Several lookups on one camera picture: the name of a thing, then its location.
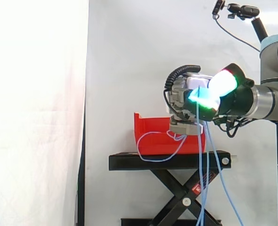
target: red warning sticker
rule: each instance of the red warning sticker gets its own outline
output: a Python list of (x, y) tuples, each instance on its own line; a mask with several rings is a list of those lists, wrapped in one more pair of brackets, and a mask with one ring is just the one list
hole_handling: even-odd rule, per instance
[(193, 188), (192, 191), (196, 194), (199, 195), (201, 193), (201, 186), (200, 184), (196, 184)]
[[(217, 174), (215, 174), (214, 172), (210, 171), (209, 172), (209, 183), (213, 181), (213, 179), (216, 177)], [(203, 184), (204, 184), (204, 187), (206, 187), (206, 174), (204, 174), (203, 176)], [(201, 183), (198, 182), (196, 183), (193, 187), (192, 187), (192, 192), (195, 193), (196, 195), (200, 195), (201, 193)]]

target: screw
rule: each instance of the screw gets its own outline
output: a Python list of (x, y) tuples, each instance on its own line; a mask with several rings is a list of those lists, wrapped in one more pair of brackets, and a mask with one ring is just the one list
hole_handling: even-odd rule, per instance
[(222, 163), (223, 163), (224, 165), (228, 165), (228, 163), (229, 163), (229, 158), (223, 158), (223, 159), (222, 159)]
[(190, 198), (184, 198), (182, 201), (184, 206), (190, 206), (191, 205), (191, 200)]

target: black table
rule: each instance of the black table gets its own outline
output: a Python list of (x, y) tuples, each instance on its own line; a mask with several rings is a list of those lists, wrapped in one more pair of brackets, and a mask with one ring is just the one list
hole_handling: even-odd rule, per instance
[[(218, 151), (218, 156), (222, 169), (231, 168), (230, 153)], [(167, 155), (144, 156), (151, 160), (165, 159)], [(216, 178), (219, 170), (213, 152), (209, 153), (210, 172), (209, 183)], [(203, 154), (203, 181), (206, 184), (206, 154)], [(194, 174), (185, 182), (184, 185), (168, 170), (195, 170)], [(122, 218), (121, 226), (195, 226), (197, 220), (178, 220), (185, 210), (189, 210), (196, 218), (199, 217), (201, 204), (196, 198), (201, 193), (201, 184), (199, 176), (199, 155), (198, 154), (180, 154), (174, 156), (166, 162), (147, 162), (142, 161), (137, 153), (119, 153), (109, 156), (109, 170), (150, 170), (173, 194), (174, 196), (163, 207), (163, 209), (154, 217), (154, 219), (134, 219)], [(221, 226), (219, 220), (214, 219), (211, 214), (205, 210), (205, 226)]]

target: red bin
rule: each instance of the red bin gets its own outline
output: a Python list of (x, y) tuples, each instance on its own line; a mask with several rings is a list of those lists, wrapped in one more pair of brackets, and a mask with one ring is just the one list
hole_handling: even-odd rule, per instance
[[(134, 113), (134, 132), (136, 144), (140, 137), (148, 132), (151, 133), (144, 136), (139, 143), (139, 151), (141, 155), (160, 155), (173, 154), (179, 147), (181, 141), (175, 141), (169, 137), (166, 132), (169, 130), (169, 117), (163, 118), (141, 118), (140, 114)], [(205, 134), (202, 138), (202, 152), (205, 148)], [(183, 146), (178, 151), (178, 154), (199, 153), (197, 136), (187, 136)]]

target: white backdrop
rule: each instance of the white backdrop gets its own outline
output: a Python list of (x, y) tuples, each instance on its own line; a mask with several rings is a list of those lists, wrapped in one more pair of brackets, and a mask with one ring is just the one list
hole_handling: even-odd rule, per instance
[[(278, 1), (237, 0), (266, 13)], [(109, 172), (108, 156), (135, 151), (133, 112), (165, 116), (162, 90), (167, 75), (184, 64), (198, 64), (214, 74), (231, 62), (259, 84), (259, 56), (224, 33), (212, 20), (215, 0), (91, 0), (89, 15), (86, 225), (119, 226), (120, 218), (151, 218), (170, 199), (170, 192), (148, 171)], [(266, 17), (269, 34), (278, 21)], [(252, 25), (239, 19), (220, 22), (260, 47)], [(275, 128), (259, 121), (229, 139), (215, 127), (218, 149), (238, 156), (225, 180), (246, 226), (278, 224)], [(188, 172), (174, 172), (184, 180)], [(206, 207), (224, 225), (239, 225), (215, 179)]]
[(72, 226), (88, 0), (0, 1), (0, 226)]

